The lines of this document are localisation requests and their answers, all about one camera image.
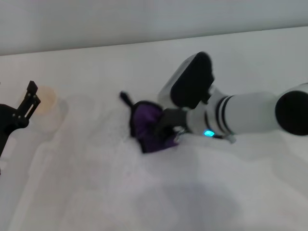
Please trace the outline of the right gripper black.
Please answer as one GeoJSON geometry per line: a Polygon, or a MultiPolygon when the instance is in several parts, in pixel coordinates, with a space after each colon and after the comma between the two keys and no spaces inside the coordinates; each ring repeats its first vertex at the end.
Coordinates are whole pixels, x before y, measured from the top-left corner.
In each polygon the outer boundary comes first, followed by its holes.
{"type": "Polygon", "coordinates": [[[187,111],[182,109],[165,109],[158,119],[155,126],[154,133],[156,137],[161,141],[167,141],[174,139],[175,127],[181,127],[184,130],[189,131],[187,125],[187,111]]]}

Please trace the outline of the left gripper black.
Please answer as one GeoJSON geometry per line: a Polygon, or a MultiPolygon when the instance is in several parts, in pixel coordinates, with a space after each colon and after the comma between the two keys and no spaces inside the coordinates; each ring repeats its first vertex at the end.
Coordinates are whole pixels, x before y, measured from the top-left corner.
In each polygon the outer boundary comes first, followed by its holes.
{"type": "Polygon", "coordinates": [[[15,130],[28,126],[28,120],[41,102],[37,91],[37,85],[31,80],[24,99],[17,109],[5,104],[0,105],[0,154],[2,154],[10,135],[15,130]]]}

